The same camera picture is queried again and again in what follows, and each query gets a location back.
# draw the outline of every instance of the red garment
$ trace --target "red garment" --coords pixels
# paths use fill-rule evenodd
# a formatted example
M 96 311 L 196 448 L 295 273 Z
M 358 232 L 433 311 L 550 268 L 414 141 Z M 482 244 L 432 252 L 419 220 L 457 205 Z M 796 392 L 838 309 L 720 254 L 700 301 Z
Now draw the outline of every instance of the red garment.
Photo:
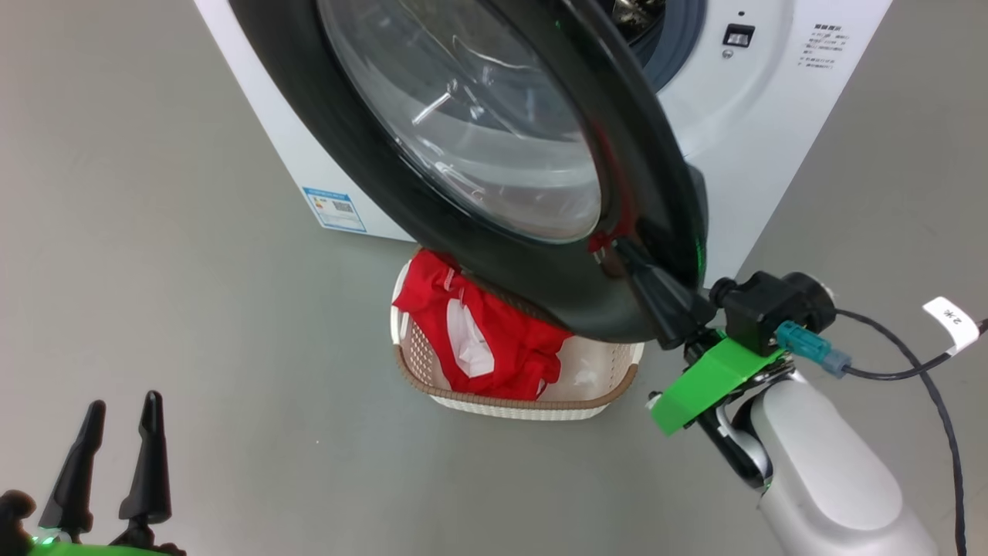
M 450 299 L 460 299 L 469 308 L 494 356 L 493 372 L 470 378 L 456 364 L 447 331 Z M 481 290 L 430 251 L 419 251 L 412 259 L 394 306 L 408 313 L 425 334 L 456 392 L 535 400 L 544 385 L 559 380 L 556 353 L 572 334 Z

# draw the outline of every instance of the green bracket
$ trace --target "green bracket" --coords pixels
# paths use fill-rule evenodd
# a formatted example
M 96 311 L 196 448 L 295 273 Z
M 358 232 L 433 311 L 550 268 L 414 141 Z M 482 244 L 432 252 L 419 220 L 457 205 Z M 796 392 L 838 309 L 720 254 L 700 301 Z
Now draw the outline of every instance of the green bracket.
M 782 356 L 778 350 L 762 357 L 724 338 L 676 380 L 652 406 L 652 418 L 666 436 L 701 413 Z
M 96 544 L 72 544 L 70 542 L 39 542 L 28 556 L 161 556 L 129 546 L 99 546 Z

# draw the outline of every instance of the washing machine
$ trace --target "washing machine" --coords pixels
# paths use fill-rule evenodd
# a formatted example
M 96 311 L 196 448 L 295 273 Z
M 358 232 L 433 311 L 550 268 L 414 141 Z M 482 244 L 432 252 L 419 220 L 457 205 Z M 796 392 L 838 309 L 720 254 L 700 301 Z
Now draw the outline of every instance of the washing machine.
M 197 3 L 323 227 L 630 342 L 737 272 L 889 0 Z
M 319 225 L 411 240 L 341 168 L 286 100 L 234 13 L 237 1 L 233 7 L 228 0 L 196 3 Z M 687 162 L 705 177 L 706 285 L 732 276 L 782 198 L 890 0 L 597 3 L 628 43 Z M 249 4 L 241 17 L 249 13 Z M 369 2 L 368 12 L 356 16 L 377 18 L 377 46 L 414 49 L 402 43 L 410 40 L 396 21 L 403 16 L 396 18 L 388 11 L 404 9 L 401 3 L 375 4 Z M 412 0 L 405 4 L 429 7 Z M 315 4 L 309 17 L 320 19 Z M 415 60 L 397 55 L 394 62 Z M 442 90 L 448 83 L 433 85 L 436 90 L 427 94 L 434 98 L 420 99 L 422 110 L 432 102 L 443 103 L 444 94 L 457 94 Z M 551 102 L 538 98 L 533 89 L 530 94 L 534 109 Z

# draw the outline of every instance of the laundry basket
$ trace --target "laundry basket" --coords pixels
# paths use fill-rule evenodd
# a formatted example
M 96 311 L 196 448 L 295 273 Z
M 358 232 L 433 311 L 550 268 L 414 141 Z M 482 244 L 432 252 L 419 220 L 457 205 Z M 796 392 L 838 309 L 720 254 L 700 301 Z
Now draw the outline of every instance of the laundry basket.
M 408 264 L 398 274 L 393 302 L 405 283 Z M 638 370 L 644 344 L 604 343 L 573 336 L 562 344 L 559 381 L 535 402 L 501 400 L 454 392 L 436 352 L 408 314 L 391 307 L 391 341 L 398 367 L 420 392 L 454 410 L 491 417 L 577 420 L 602 412 L 627 390 Z

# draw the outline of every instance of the gray floor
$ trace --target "gray floor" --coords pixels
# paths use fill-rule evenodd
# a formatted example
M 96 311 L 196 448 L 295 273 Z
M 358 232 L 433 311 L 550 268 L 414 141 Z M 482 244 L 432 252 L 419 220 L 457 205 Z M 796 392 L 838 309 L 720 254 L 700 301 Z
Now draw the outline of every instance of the gray floor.
M 0 489 L 43 502 L 103 398 L 88 538 L 110 540 L 156 388 L 175 510 L 159 539 L 193 555 L 778 553 L 700 434 L 663 438 L 642 410 L 674 354 L 647 350 L 628 395 L 577 423 L 454 413 L 405 384 L 385 315 L 411 247 L 316 225 L 191 2 L 3 12 Z M 946 339 L 923 302 L 988 315 L 985 29 L 983 0 L 896 0 L 745 273 L 815 274 L 924 355 Z M 903 366 L 854 325 L 831 336 Z M 986 350 L 935 375 L 972 554 L 988 553 Z M 947 447 L 920 383 L 817 383 L 949 553 Z

